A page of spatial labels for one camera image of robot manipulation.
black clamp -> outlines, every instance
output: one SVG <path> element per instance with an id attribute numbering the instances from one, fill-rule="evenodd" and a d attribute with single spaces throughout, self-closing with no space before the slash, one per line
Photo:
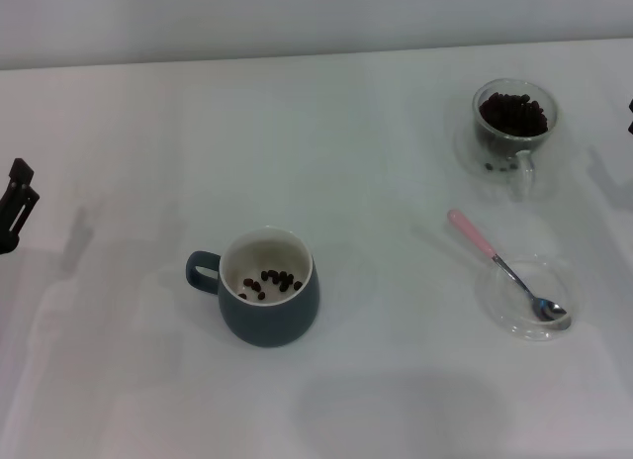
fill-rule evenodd
<path id="1" fill-rule="evenodd" d="M 9 187 L 0 199 L 0 254 L 16 249 L 18 234 L 40 196 L 29 185 L 33 169 L 23 159 L 16 159 L 9 172 Z"/>

spoon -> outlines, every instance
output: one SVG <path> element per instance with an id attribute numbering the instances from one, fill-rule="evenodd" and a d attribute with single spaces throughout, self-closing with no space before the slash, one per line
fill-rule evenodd
<path id="1" fill-rule="evenodd" d="M 534 315 L 540 321 L 557 321 L 567 313 L 567 311 L 558 304 L 548 301 L 547 299 L 537 298 L 534 296 L 516 273 L 512 271 L 507 264 L 505 264 L 505 261 L 501 259 L 495 249 L 486 241 L 482 234 L 479 233 L 471 221 L 468 220 L 459 210 L 451 210 L 448 213 L 448 221 L 453 224 L 457 230 L 463 233 L 466 238 L 469 239 L 479 250 L 481 250 L 485 256 L 494 261 L 512 281 L 520 286 L 531 303 Z M 571 324 L 572 320 L 567 319 L 566 321 L 560 322 L 555 328 L 558 330 L 565 330 Z"/>

white tabletop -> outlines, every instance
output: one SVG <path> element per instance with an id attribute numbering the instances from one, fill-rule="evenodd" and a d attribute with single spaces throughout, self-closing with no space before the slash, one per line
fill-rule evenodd
<path id="1" fill-rule="evenodd" d="M 42 196 L 0 256 L 0 457 L 630 458 L 632 64 L 630 40 L 0 73 L 0 170 Z M 455 157 L 502 76 L 564 113 L 528 203 Z M 574 263 L 572 331 L 493 323 L 453 207 Z M 265 225 L 321 282 L 276 349 L 184 276 Z"/>

white wall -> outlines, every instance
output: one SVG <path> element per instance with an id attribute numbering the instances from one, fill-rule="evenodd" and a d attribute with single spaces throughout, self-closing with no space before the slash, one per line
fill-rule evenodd
<path id="1" fill-rule="evenodd" d="M 0 0 L 0 68 L 633 37 L 633 0 Z"/>

mug rim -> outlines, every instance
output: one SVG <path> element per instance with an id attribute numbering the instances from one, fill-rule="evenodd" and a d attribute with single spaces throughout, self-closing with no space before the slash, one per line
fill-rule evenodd
<path id="1" fill-rule="evenodd" d="M 225 250 L 225 253 L 228 253 L 238 242 L 240 242 L 242 239 L 246 238 L 247 236 L 253 235 L 255 233 L 258 233 L 260 231 L 278 231 L 278 232 L 282 232 L 285 234 L 289 234 L 294 240 L 298 241 L 299 244 L 302 246 L 302 248 L 306 251 L 306 254 L 308 256 L 308 262 L 309 262 L 309 268 L 308 268 L 308 275 L 306 276 L 306 281 L 304 282 L 304 284 L 302 285 L 301 288 L 299 288 L 299 291 L 295 291 L 291 296 L 289 296 L 286 299 L 283 299 L 281 301 L 277 301 L 275 303 L 266 303 L 266 304 L 260 304 L 260 303 L 255 303 L 253 301 L 249 301 L 247 299 L 243 299 L 240 296 L 237 295 L 237 293 L 228 285 L 227 282 L 225 282 L 225 255 L 221 255 L 220 256 L 220 267 L 218 268 L 218 277 L 222 279 L 223 284 L 225 285 L 226 290 L 238 301 L 245 303 L 249 306 L 253 306 L 255 308 L 272 308 L 275 306 L 280 306 L 282 304 L 286 304 L 289 301 L 292 301 L 293 299 L 295 299 L 297 296 L 299 296 L 301 293 L 304 292 L 304 290 L 306 289 L 306 286 L 308 286 L 309 281 L 312 279 L 313 276 L 313 270 L 314 270 L 314 260 L 313 260 L 313 256 L 310 253 L 310 250 L 308 249 L 308 246 L 304 243 L 304 241 L 302 239 L 300 239 L 294 232 L 288 230 L 288 229 L 280 229 L 279 227 L 273 227 L 271 225 L 267 225 L 266 227 L 262 228 L 262 229 L 254 229 L 252 231 L 246 232 L 244 234 L 242 234 L 241 236 L 237 237 L 236 239 L 234 239 L 231 244 L 228 246 L 228 248 Z"/>
<path id="2" fill-rule="evenodd" d="M 547 95 L 547 97 L 551 100 L 551 102 L 552 102 L 552 104 L 554 106 L 554 111 L 556 112 L 556 121 L 554 122 L 554 126 L 548 128 L 548 130 L 545 133 L 542 133 L 542 134 L 540 134 L 538 136 L 522 137 L 522 136 L 509 135 L 509 134 L 504 133 L 503 131 L 499 131 L 498 129 L 493 128 L 491 125 L 489 125 L 488 122 L 482 116 L 481 112 L 479 111 L 479 99 L 480 99 L 481 95 L 486 90 L 488 90 L 491 86 L 494 86 L 494 85 L 499 84 L 499 83 L 504 83 L 504 82 L 520 83 L 520 84 L 523 84 L 523 85 L 526 85 L 526 86 L 533 86 L 534 88 L 538 89 L 539 91 L 542 91 L 545 95 Z M 552 94 L 549 91 L 541 88 L 540 86 L 532 83 L 531 81 L 521 80 L 521 79 L 518 79 L 518 78 L 497 78 L 496 80 L 489 81 L 484 86 L 482 86 L 479 90 L 477 90 L 477 92 L 473 96 L 472 107 L 473 107 L 473 113 L 474 113 L 474 116 L 475 116 L 475 120 L 477 121 L 477 123 L 479 123 L 481 126 L 483 126 L 488 131 L 493 133 L 495 136 L 497 136 L 499 138 L 512 140 L 512 141 L 515 141 L 515 142 L 534 142 L 535 140 L 540 140 L 542 138 L 548 138 L 552 134 L 554 129 L 556 129 L 556 127 L 558 127 L 558 120 L 561 117 L 561 115 L 560 115 L 560 106 L 558 105 L 558 102 L 556 101 L 556 99 L 552 96 Z"/>

